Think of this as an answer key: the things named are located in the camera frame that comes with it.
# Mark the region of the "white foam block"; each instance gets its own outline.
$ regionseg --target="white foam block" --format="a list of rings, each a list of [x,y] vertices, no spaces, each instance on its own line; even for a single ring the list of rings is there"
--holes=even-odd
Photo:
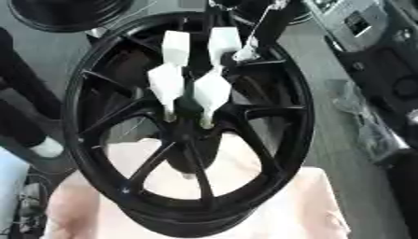
[[[240,34],[236,27],[215,27],[209,38],[209,55],[212,65],[220,65],[222,55],[238,51],[243,47]]]
[[[230,99],[231,85],[212,70],[194,83],[194,98],[203,107],[207,119]]]
[[[190,54],[190,34],[176,31],[165,32],[162,54],[165,63],[187,66]]]
[[[174,111],[174,100],[182,96],[185,89],[185,80],[181,67],[172,63],[165,63],[148,71],[148,80],[151,90],[165,105],[167,110]]]

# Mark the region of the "white cloth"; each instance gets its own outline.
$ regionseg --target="white cloth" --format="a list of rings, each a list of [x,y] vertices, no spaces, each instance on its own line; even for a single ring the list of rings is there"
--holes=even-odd
[[[153,139],[112,145],[109,158],[122,174],[129,176],[159,145]],[[220,195],[254,178],[259,168],[256,155],[246,143],[238,136],[226,134],[216,162],[207,174],[215,195]],[[186,180],[167,163],[151,174],[146,188],[183,199],[198,198],[200,194],[195,179]],[[70,176],[54,192],[49,218],[45,239],[170,238],[150,232],[129,219],[113,202],[99,195],[80,173]],[[303,168],[246,221],[209,238],[346,239],[349,231],[325,172]]]

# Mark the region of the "wheel hub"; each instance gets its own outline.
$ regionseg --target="wheel hub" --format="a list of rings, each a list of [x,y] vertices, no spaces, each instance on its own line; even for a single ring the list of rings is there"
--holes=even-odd
[[[177,119],[165,121],[162,105],[148,88],[146,71],[161,64],[160,43],[165,31],[181,29],[191,33],[196,50],[191,53],[190,68],[201,77],[201,71],[210,69],[208,35],[202,26],[201,13],[175,13],[133,21],[110,32],[75,70],[64,104],[65,136],[83,175],[133,220],[173,237],[223,232],[251,215],[297,173],[314,131],[314,108],[306,80],[279,46],[259,61],[226,71],[223,77],[234,93],[216,112],[212,129],[201,127],[202,110],[191,100],[191,90],[175,102]],[[250,29],[242,29],[243,35],[250,33]],[[195,76],[186,79],[190,85]],[[132,97],[131,92],[138,89],[144,96]],[[120,99],[116,106],[109,100],[113,98]],[[111,164],[104,148],[97,146],[112,127],[138,118],[155,124],[157,133],[146,137],[158,138],[161,147],[135,174],[125,177]],[[272,135],[274,149],[261,139],[254,121],[268,127],[262,134]],[[252,148],[261,172],[241,188],[218,195],[206,169],[216,160],[224,133],[239,135]],[[200,198],[184,200],[148,190],[146,179],[163,162],[181,173],[193,174]]]

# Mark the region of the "floor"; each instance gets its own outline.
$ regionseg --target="floor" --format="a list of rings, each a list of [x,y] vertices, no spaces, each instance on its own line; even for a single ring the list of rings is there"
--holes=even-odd
[[[200,7],[194,0],[179,1],[180,5],[174,0],[160,0],[142,11],[139,16],[181,10],[179,6],[190,9]],[[145,5],[144,1],[137,1],[132,12]],[[7,28],[15,36],[16,50],[45,79],[46,84],[59,97],[63,97],[71,69],[89,48],[84,35],[55,35],[31,30],[12,18],[6,1],[0,1],[0,26]],[[320,29],[313,22],[294,26],[287,30],[280,42],[299,63],[313,90],[316,132],[306,164],[321,167],[328,173],[341,209],[352,228],[351,238],[409,238],[383,171],[372,165],[361,151],[350,116],[337,111],[332,104],[330,80],[347,79],[348,76],[323,42]],[[2,97],[19,107],[28,106],[12,91],[2,92]],[[26,112],[38,119],[33,110]],[[51,134],[61,138],[57,125],[49,127],[50,122],[41,122]],[[18,151],[28,156],[27,152]],[[56,172],[71,168],[68,159],[40,164],[52,171],[58,170]]]

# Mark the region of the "shoe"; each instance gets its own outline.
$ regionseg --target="shoe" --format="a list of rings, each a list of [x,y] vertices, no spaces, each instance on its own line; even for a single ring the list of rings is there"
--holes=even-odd
[[[53,138],[47,137],[40,145],[30,148],[32,152],[42,158],[53,159],[60,156],[64,148]]]

